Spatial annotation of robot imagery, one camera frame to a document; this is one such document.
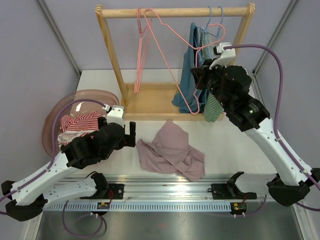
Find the mauve pink tank top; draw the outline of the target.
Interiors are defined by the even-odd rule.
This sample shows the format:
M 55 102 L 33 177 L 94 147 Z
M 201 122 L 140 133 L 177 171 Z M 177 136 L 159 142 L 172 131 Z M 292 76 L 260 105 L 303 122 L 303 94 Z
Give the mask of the mauve pink tank top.
M 159 174 L 177 174 L 191 182 L 204 178 L 205 155 L 189 145 L 189 134 L 168 120 L 152 142 L 136 143 L 140 167 Z

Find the aluminium frame post left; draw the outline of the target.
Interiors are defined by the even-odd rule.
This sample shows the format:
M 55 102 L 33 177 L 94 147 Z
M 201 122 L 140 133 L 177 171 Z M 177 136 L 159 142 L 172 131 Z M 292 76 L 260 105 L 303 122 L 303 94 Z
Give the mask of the aluminium frame post left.
M 46 1 L 45 0 L 36 0 L 35 2 L 38 4 L 41 12 L 44 15 L 44 18 L 48 22 L 48 25 L 49 25 L 50 29 L 52 30 L 54 36 L 56 37 L 56 39 L 58 41 L 58 44 L 62 48 L 62 50 L 63 50 L 68 62 L 70 63 L 70 65 L 71 65 L 71 67 L 73 69 L 73 71 L 75 72 L 76 76 L 78 78 L 80 78 L 82 72 L 81 72 L 81 70 L 80 70 L 80 68 L 79 68 L 79 66 L 78 66 L 73 54 L 71 53 L 71 51 L 70 51 L 70 49 L 69 49 L 69 47 L 68 47 L 68 45 L 67 45 L 67 43 L 66 43 L 66 41 L 65 41 L 65 39 L 63 37 L 63 35 L 61 34 L 61 31 L 60 31 L 60 29 L 59 29 L 59 27 L 58 27 L 53 15 L 52 15 L 52 13 L 51 13 L 51 11 L 50 11 Z

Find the green white striped tank top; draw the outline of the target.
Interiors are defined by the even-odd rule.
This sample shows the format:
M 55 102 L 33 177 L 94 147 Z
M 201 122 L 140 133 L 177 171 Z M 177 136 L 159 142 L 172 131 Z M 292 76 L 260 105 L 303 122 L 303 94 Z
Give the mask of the green white striped tank top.
M 210 35 L 203 30 L 200 34 L 200 45 L 203 47 L 211 43 L 212 40 Z M 214 45 L 209 45 L 203 48 L 200 52 L 204 60 L 213 60 L 216 57 L 214 53 Z M 207 91 L 206 103 L 203 110 L 204 120 L 208 123 L 214 123 L 219 119 L 222 113 L 223 108 L 218 100 L 212 95 L 211 92 Z

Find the wooden clothes rack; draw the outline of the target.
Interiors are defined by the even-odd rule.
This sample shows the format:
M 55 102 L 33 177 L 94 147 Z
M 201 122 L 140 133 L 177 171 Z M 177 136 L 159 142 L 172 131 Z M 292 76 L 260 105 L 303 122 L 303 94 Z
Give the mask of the wooden clothes rack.
M 144 17 L 147 8 L 141 8 L 140 18 Z M 209 8 L 155 8 L 161 18 L 188 18 L 209 17 Z M 248 3 L 246 7 L 227 7 L 226 17 L 242 17 L 233 43 L 241 44 L 244 40 L 252 17 L 255 13 L 255 3 Z M 111 37 L 107 19 L 137 18 L 135 9 L 104 9 L 102 4 L 95 6 L 95 13 L 104 39 L 110 62 L 117 80 L 121 103 L 125 106 L 124 119 L 126 121 L 204 121 L 203 113 L 179 113 L 177 107 L 170 106 L 169 97 L 174 96 L 174 90 L 178 90 L 175 83 L 169 82 L 144 82 L 142 94 L 134 93 L 135 85 L 124 82 L 121 68 L 118 62 L 116 50 Z M 155 17 L 148 12 L 147 18 Z

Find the blue tank top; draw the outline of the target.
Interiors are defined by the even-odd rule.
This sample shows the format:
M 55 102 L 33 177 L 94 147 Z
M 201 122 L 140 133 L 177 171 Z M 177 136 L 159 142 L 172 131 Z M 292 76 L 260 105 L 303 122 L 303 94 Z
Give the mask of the blue tank top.
M 194 48 L 199 47 L 199 34 L 198 34 L 197 27 L 198 26 L 194 22 L 190 24 L 188 42 Z M 197 100 L 193 95 L 196 90 L 196 84 L 195 84 L 194 76 L 192 75 L 192 72 L 191 72 L 191 69 L 195 68 L 196 52 L 197 50 L 188 46 L 187 51 L 184 53 L 182 73 L 181 73 L 180 86 L 179 86 L 192 112 L 198 111 Z M 204 58 L 202 57 L 200 51 L 198 52 L 197 56 L 198 56 L 197 66 L 201 67 L 202 64 L 204 63 Z M 207 102 L 207 89 L 197 90 L 195 95 L 199 102 L 198 113 L 202 113 L 205 108 L 205 104 Z M 177 93 L 174 95 L 172 104 L 179 108 L 180 113 L 182 114 L 190 113 L 190 110 L 186 102 L 184 101 L 183 96 L 179 92 L 179 90 L 177 90 Z

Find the aluminium frame post right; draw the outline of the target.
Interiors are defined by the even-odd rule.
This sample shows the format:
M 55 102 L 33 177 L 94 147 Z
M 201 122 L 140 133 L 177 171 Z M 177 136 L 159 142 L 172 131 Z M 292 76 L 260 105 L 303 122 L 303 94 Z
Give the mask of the aluminium frame post right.
M 278 38 L 280 37 L 284 27 L 286 26 L 288 20 L 290 19 L 292 13 L 294 12 L 295 8 L 297 7 L 300 0 L 290 0 L 289 4 L 287 5 L 283 15 L 280 18 L 275 30 L 273 31 L 266 47 L 272 49 L 276 44 Z M 252 70 L 253 75 L 256 77 L 259 70 L 261 69 L 262 65 L 266 61 L 268 57 L 268 52 L 266 50 L 263 51 L 262 55 L 260 56 L 255 68 Z

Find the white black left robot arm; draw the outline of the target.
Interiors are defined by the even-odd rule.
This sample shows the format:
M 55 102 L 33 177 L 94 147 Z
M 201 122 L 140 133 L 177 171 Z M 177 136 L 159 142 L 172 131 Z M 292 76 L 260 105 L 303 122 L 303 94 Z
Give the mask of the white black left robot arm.
M 113 151 L 136 145 L 136 123 L 129 123 L 129 134 L 125 127 L 115 122 L 107 123 L 104 117 L 98 119 L 99 129 L 85 136 L 74 138 L 62 146 L 61 151 L 42 168 L 20 181 L 7 180 L 1 184 L 3 198 L 10 201 L 5 205 L 3 215 L 19 222 L 30 220 L 43 209 L 59 202 L 76 198 L 103 199 L 109 184 L 102 173 L 56 186 L 64 177 L 107 160 Z

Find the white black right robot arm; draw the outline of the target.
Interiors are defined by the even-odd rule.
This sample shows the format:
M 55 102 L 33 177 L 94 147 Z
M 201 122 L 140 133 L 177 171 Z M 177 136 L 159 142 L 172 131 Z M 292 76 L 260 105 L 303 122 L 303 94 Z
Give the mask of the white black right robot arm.
M 274 130 L 274 121 L 265 106 L 249 94 L 251 77 L 241 66 L 208 65 L 191 70 L 195 87 L 207 89 L 222 105 L 229 121 L 250 137 L 276 169 L 265 185 L 270 196 L 289 207 L 303 200 L 320 181 L 319 168 L 312 168 L 284 147 L 285 140 Z

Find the aluminium frame post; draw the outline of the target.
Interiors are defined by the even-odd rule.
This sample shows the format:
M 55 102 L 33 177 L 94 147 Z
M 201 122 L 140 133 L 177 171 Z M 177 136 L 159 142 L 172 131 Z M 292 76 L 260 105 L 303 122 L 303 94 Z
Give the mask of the aluminium frame post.
M 66 43 L 66 41 L 65 41 L 65 39 L 63 37 L 63 35 L 61 34 L 61 31 L 60 31 L 60 29 L 59 29 L 59 27 L 58 27 L 53 15 L 52 15 L 52 13 L 51 13 L 51 11 L 50 11 L 46 1 L 45 0 L 36 0 L 35 2 L 38 4 L 41 12 L 44 15 L 44 18 L 48 22 L 48 25 L 49 25 L 50 29 L 52 30 L 54 36 L 56 37 L 56 39 L 58 41 L 58 44 L 62 48 L 62 50 L 63 50 L 68 62 L 70 63 L 70 65 L 71 65 L 71 67 L 73 69 L 73 71 L 75 72 L 76 76 L 78 78 L 80 78 L 82 72 L 81 72 L 81 70 L 80 70 L 80 68 L 79 68 L 79 66 L 78 66 L 73 54 L 71 53 L 71 51 L 70 51 L 70 49 L 69 49 L 69 47 L 68 47 L 68 45 L 67 45 L 67 43 Z
M 280 18 L 275 30 L 273 31 L 266 47 L 272 49 L 276 44 L 278 38 L 280 37 L 284 27 L 286 26 L 288 20 L 290 19 L 292 13 L 294 12 L 295 8 L 297 7 L 300 0 L 290 0 L 289 4 L 287 5 L 283 15 Z M 256 77 L 259 70 L 261 69 L 262 65 L 266 61 L 268 57 L 268 52 L 266 50 L 263 51 L 262 55 L 260 56 L 255 68 L 252 70 L 253 75 Z

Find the pink translucent plastic basket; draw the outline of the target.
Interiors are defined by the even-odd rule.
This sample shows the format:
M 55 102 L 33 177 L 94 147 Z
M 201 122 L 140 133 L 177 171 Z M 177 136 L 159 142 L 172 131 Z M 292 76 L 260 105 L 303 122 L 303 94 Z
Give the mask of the pink translucent plastic basket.
M 119 105 L 116 95 L 98 89 L 80 90 L 62 98 L 46 117 L 42 130 L 42 146 L 50 157 L 54 157 L 60 151 L 57 137 L 62 132 L 60 130 L 60 120 L 64 115 L 77 117 L 97 111 L 103 117 L 106 117 L 107 113 L 100 104 L 88 101 L 75 103 L 75 100 L 80 99 L 95 100 L 111 107 Z

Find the red white striped tank top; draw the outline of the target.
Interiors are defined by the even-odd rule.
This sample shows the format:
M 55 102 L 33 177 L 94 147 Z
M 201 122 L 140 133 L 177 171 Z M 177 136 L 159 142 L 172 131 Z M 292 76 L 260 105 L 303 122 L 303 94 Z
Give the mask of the red white striped tank top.
M 58 145 L 66 146 L 76 137 L 83 137 L 99 129 L 98 118 L 103 117 L 98 111 L 78 116 L 64 115 L 60 120 L 61 133 L 57 136 Z

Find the aluminium mounting rail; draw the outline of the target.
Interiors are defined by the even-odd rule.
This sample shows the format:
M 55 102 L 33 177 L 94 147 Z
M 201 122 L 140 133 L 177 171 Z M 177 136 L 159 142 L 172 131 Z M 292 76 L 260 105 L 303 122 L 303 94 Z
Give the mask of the aluminium mounting rail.
M 226 187 L 231 174 L 209 174 L 199 181 L 191 182 L 176 174 L 150 173 L 148 175 L 105 174 L 115 200 L 151 201 L 202 201 L 214 199 L 210 188 L 219 185 Z M 88 199 L 85 190 L 89 184 L 82 174 L 64 177 L 48 191 L 49 196 L 57 197 L 58 202 L 78 198 Z

